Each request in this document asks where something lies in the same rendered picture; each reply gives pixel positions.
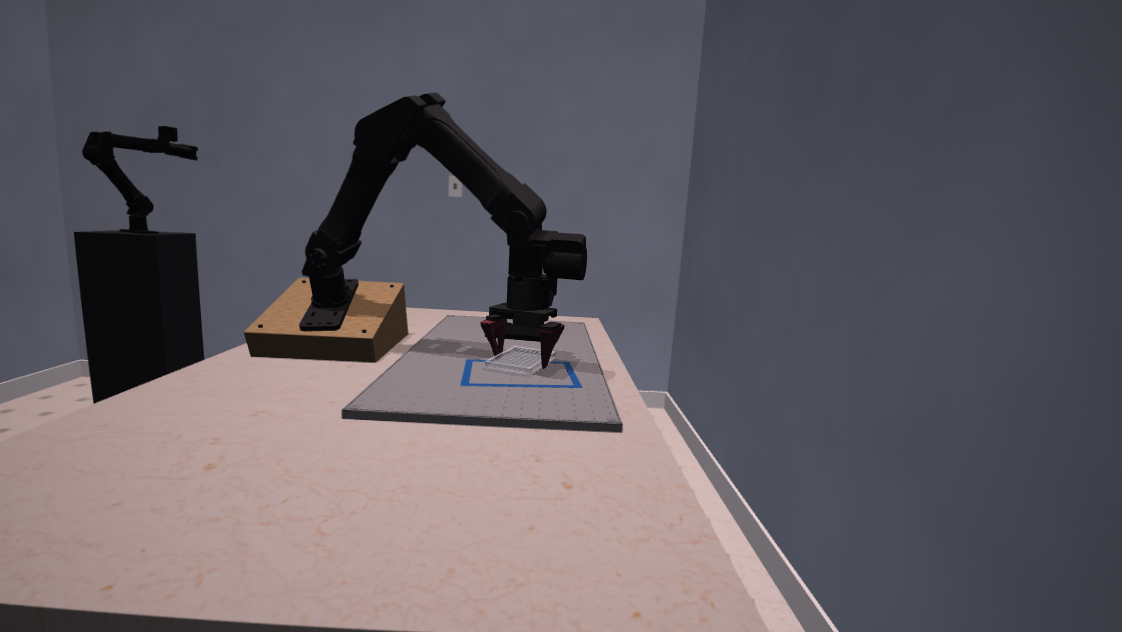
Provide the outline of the blue tape outline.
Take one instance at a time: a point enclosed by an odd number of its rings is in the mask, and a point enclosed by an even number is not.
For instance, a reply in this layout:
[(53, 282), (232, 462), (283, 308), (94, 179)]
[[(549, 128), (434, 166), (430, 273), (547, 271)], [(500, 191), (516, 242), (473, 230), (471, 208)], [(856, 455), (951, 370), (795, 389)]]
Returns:
[(570, 379), (572, 381), (573, 385), (476, 384), (476, 383), (469, 383), (470, 375), (471, 375), (471, 369), (472, 369), (472, 363), (473, 361), (486, 361), (486, 360), (466, 359), (465, 372), (463, 372), (463, 376), (462, 376), (462, 381), (461, 381), (461, 385), (460, 386), (582, 388), (580, 382), (578, 381), (578, 378), (577, 378), (577, 376), (574, 374), (574, 370), (573, 370), (573, 368), (572, 368), (572, 366), (570, 365), (569, 361), (552, 361), (552, 363), (564, 364), (565, 370), (568, 372), (568, 374), (570, 376)]

